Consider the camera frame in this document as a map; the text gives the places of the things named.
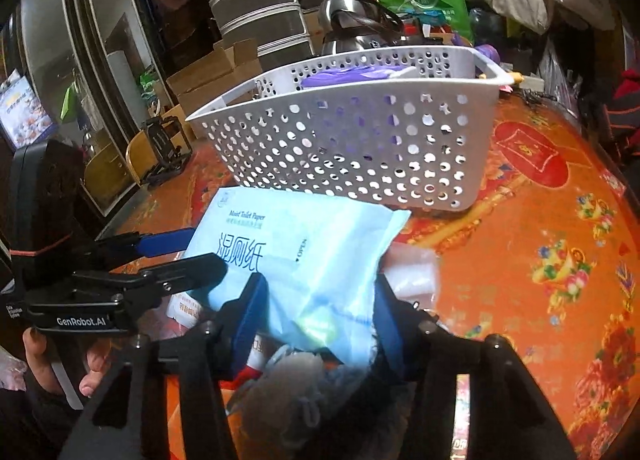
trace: human hand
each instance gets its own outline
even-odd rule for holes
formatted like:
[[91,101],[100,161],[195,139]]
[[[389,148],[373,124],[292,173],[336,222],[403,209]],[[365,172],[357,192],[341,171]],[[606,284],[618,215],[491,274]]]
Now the human hand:
[[[35,328],[28,328],[22,334],[24,350],[26,352],[27,363],[38,384],[49,393],[62,395],[63,390],[53,372],[51,363],[45,356],[47,350],[47,337],[38,332]],[[109,352],[111,351],[111,341],[108,339],[98,339],[87,350],[86,362],[89,366],[89,373],[80,381],[79,390],[84,396],[91,396],[100,384],[104,374],[109,369],[111,361]]]

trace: black electronic device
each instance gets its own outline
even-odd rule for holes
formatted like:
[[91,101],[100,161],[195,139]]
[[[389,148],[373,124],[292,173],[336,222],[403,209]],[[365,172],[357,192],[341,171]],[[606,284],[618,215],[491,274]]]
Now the black electronic device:
[[[191,144],[184,134],[182,125],[178,117],[152,117],[146,120],[142,125],[146,139],[151,144],[154,155],[158,160],[149,171],[142,177],[142,183],[149,185],[159,185],[170,178],[179,175],[184,171],[193,150]],[[184,148],[174,146],[172,136],[180,133],[182,140],[186,144],[189,151],[185,152]]]
[[246,364],[266,315],[268,288],[253,273],[240,297],[182,337],[150,343],[134,336],[96,389],[60,460],[168,460],[165,374],[180,382],[180,416],[187,460],[236,460],[219,380]]
[[216,286],[226,263],[215,254],[157,265],[137,274],[111,271],[143,256],[184,250],[193,229],[95,242],[74,234],[73,205],[81,186],[82,154],[56,140],[18,150],[9,183],[8,227],[14,286],[2,291],[12,317],[52,336],[47,347],[69,404],[81,409],[86,374],[75,336],[124,336],[169,294]]

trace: screw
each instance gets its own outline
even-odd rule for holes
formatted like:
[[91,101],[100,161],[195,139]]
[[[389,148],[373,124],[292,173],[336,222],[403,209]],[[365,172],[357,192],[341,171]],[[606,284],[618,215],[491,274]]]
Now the screw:
[[211,320],[203,321],[198,325],[198,328],[204,335],[217,335],[222,330],[222,327],[219,324]]
[[151,339],[149,338],[148,335],[136,334],[129,339],[129,344],[134,348],[142,348],[144,345],[146,345],[150,341]]
[[435,332],[438,329],[438,326],[433,321],[429,321],[428,319],[425,319],[424,321],[420,321],[420,323],[418,324],[418,328],[424,334],[429,335]]

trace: television screen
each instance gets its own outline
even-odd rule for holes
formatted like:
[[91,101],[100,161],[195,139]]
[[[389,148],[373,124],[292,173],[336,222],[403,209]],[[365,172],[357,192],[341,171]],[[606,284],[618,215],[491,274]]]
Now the television screen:
[[0,124],[16,150],[47,138],[57,129],[27,78],[16,72],[2,85]]

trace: floral pattern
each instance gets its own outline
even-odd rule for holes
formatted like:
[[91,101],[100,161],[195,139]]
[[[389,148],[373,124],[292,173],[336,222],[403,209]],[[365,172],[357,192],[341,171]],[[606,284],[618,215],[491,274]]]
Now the floral pattern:
[[488,183],[491,180],[503,180],[506,177],[506,173],[513,168],[502,156],[502,153],[492,147],[486,157],[486,164],[484,166],[484,175],[482,176],[482,182],[480,184],[480,191],[486,189]]
[[482,321],[479,325],[474,326],[471,330],[465,333],[467,339],[479,339],[482,334],[491,328],[491,321]]
[[592,193],[578,196],[578,218],[596,222],[593,226],[593,239],[599,247],[606,243],[604,236],[607,236],[613,229],[613,218],[616,212],[609,209],[609,205],[604,200],[596,200]]
[[611,315],[605,326],[602,348],[576,384],[575,419],[569,428],[578,460],[596,460],[609,447],[632,409],[629,380],[636,374],[636,336],[626,325],[635,281],[624,263],[616,275],[625,294],[622,315]]
[[551,122],[546,118],[546,116],[534,111],[529,114],[529,120],[535,127],[542,128],[543,130],[548,130],[552,126]]
[[547,313],[552,325],[557,326],[566,317],[566,305],[580,299],[596,263],[587,263],[584,253],[569,249],[566,240],[538,249],[540,262],[535,266],[531,279],[545,287],[549,298]]
[[626,185],[624,185],[617,177],[610,172],[608,169],[605,169],[600,174],[601,179],[603,179],[613,191],[613,194],[618,198],[622,198],[626,191]]

